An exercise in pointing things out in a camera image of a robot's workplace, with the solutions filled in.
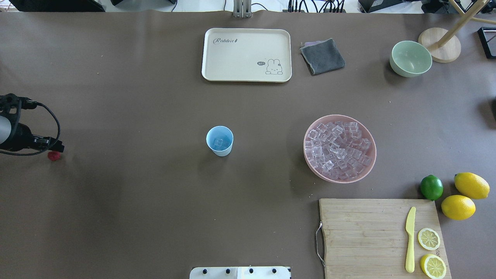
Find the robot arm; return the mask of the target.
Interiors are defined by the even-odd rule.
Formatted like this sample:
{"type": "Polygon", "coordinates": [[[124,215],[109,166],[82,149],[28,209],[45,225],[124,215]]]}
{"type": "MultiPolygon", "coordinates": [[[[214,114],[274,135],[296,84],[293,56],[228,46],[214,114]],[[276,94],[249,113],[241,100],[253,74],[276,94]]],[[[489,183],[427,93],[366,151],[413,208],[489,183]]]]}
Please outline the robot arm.
{"type": "Polygon", "coordinates": [[[60,122],[55,114],[43,103],[13,93],[0,96],[0,148],[1,154],[28,157],[48,150],[64,152],[64,145],[59,140],[60,122]],[[42,137],[32,134],[30,128],[20,122],[21,109],[45,108],[57,124],[57,136],[42,137]]]}

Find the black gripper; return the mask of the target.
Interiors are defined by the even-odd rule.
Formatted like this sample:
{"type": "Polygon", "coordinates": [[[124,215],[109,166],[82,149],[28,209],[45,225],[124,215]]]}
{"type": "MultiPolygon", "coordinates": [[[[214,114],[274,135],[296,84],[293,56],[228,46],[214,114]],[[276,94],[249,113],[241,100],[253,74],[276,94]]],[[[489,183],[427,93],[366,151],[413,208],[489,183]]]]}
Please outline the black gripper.
{"type": "Polygon", "coordinates": [[[37,150],[43,153],[47,150],[62,153],[64,145],[59,140],[60,122],[54,113],[43,103],[34,101],[27,97],[19,97],[15,94],[2,95],[0,97],[0,148],[1,153],[16,153],[24,149],[37,150]],[[20,122],[21,109],[35,109],[37,106],[45,108],[54,118],[57,124],[57,136],[42,137],[32,134],[28,126],[20,122]]]}

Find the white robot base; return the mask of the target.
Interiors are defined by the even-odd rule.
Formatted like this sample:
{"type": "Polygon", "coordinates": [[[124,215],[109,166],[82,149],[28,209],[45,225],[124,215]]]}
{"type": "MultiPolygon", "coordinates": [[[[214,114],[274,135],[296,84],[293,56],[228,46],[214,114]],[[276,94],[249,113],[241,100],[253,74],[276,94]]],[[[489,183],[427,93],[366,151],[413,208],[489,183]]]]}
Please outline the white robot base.
{"type": "Polygon", "coordinates": [[[190,279],[291,279],[290,267],[239,266],[239,267],[196,267],[189,274],[190,279]]]}

